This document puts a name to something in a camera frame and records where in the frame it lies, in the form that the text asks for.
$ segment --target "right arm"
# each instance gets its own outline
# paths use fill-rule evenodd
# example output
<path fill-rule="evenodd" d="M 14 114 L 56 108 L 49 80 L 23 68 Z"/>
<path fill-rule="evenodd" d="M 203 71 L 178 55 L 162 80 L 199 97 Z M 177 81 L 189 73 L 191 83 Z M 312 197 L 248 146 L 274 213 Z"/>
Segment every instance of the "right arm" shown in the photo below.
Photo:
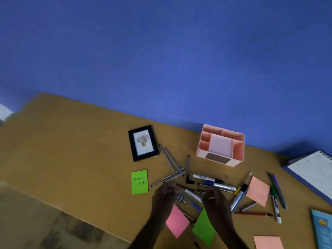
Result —
<path fill-rule="evenodd" d="M 230 204 L 222 192 L 210 187 L 202 201 L 212 226 L 228 249 L 249 249 L 235 230 Z"/>

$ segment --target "green marker cap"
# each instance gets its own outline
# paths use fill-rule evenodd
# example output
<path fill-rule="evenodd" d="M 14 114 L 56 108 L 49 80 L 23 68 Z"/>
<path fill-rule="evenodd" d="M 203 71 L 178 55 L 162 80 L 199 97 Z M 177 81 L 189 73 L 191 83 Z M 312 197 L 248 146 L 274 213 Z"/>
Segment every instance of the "green marker cap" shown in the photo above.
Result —
<path fill-rule="evenodd" d="M 270 186 L 270 192 L 272 196 L 276 197 L 276 188 L 273 185 Z"/>

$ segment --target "orange sticky note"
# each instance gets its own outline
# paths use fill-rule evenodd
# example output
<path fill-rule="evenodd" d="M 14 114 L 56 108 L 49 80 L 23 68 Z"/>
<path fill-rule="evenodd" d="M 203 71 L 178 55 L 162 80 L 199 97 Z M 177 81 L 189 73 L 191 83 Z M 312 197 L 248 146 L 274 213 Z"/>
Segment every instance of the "orange sticky note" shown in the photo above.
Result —
<path fill-rule="evenodd" d="M 265 207 L 269 192 L 270 186 L 256 177 L 252 177 L 246 196 Z"/>
<path fill-rule="evenodd" d="M 166 225 L 171 232 L 178 238 L 189 225 L 188 219 L 183 215 L 180 209 L 174 204 L 171 214 L 166 220 Z"/>
<path fill-rule="evenodd" d="M 254 236 L 256 249 L 284 249 L 278 236 Z"/>

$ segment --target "floor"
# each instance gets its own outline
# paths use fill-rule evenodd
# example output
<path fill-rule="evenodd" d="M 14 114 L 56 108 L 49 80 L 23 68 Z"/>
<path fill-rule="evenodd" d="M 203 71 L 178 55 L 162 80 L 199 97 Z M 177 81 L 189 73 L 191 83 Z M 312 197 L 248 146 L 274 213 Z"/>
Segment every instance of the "floor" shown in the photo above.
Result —
<path fill-rule="evenodd" d="M 1 248 L 125 249 L 129 243 L 0 184 Z"/>

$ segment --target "red pencil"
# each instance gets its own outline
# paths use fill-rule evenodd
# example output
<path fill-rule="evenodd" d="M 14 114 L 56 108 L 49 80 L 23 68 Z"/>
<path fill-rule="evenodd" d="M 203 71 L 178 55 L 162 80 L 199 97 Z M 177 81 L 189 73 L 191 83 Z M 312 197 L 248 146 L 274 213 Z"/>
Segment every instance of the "red pencil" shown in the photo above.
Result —
<path fill-rule="evenodd" d="M 237 215 L 247 215 L 247 216 L 261 216 L 261 217 L 273 217 L 271 213 L 244 213 L 244 212 L 237 212 Z"/>

